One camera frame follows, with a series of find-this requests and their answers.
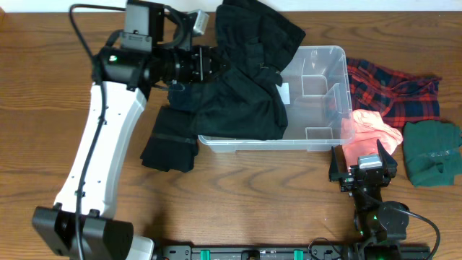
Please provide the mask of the small black garment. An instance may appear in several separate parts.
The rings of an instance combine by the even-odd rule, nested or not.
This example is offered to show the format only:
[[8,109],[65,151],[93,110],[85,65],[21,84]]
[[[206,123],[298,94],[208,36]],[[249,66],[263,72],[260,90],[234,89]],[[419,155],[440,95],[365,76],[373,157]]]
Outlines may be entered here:
[[191,115],[162,106],[140,159],[148,168],[187,173],[199,153],[198,136],[190,128]]

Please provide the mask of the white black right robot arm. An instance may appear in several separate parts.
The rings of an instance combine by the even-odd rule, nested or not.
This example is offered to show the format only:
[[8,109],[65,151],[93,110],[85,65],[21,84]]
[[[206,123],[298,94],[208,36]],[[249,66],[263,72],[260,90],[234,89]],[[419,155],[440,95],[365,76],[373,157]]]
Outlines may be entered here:
[[396,176],[397,162],[376,141],[377,153],[359,157],[348,172],[340,171],[335,149],[331,150],[328,172],[330,182],[337,182],[340,191],[354,200],[354,225],[362,240],[343,247],[341,259],[401,259],[399,242],[406,239],[409,217],[399,211],[406,205],[383,201],[381,189]]

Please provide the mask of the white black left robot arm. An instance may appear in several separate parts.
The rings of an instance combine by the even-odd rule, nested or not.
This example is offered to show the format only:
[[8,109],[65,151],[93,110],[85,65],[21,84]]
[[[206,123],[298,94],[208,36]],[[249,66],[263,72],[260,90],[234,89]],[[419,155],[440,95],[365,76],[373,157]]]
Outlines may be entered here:
[[148,1],[128,1],[123,12],[123,29],[90,57],[90,109],[69,176],[53,206],[32,217],[50,250],[70,259],[155,258],[153,240],[115,219],[131,135],[159,82],[205,82],[222,68],[210,47],[192,43],[205,33],[206,12]]

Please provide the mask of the large black garment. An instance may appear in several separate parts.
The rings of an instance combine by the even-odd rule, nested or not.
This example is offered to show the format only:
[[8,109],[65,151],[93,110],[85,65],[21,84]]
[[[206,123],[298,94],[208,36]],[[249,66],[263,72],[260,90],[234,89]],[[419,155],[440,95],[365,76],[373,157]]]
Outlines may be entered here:
[[277,88],[305,32],[259,1],[229,0],[217,7],[215,37],[225,71],[179,93],[183,104],[162,108],[158,122],[187,138],[281,139],[288,119]]

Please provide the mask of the pink garment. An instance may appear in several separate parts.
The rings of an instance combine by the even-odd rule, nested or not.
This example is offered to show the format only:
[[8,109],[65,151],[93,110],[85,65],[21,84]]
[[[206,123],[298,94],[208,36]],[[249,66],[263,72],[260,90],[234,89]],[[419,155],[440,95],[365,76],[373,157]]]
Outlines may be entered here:
[[347,167],[356,165],[360,156],[378,154],[378,139],[389,155],[403,141],[401,132],[386,124],[377,111],[354,110],[351,118],[344,118],[341,122],[341,137],[346,139],[351,130],[354,138],[342,145]]

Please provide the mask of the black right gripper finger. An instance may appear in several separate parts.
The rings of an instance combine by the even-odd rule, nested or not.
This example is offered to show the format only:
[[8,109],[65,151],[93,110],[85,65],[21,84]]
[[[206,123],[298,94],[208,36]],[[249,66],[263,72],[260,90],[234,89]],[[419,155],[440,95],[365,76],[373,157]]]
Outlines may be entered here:
[[377,140],[378,155],[383,164],[383,169],[390,177],[395,177],[397,173],[398,163],[393,157],[386,151],[380,140]]
[[328,171],[329,181],[338,181],[341,178],[341,171],[339,170],[339,164],[336,158],[335,148],[331,148],[331,163]]

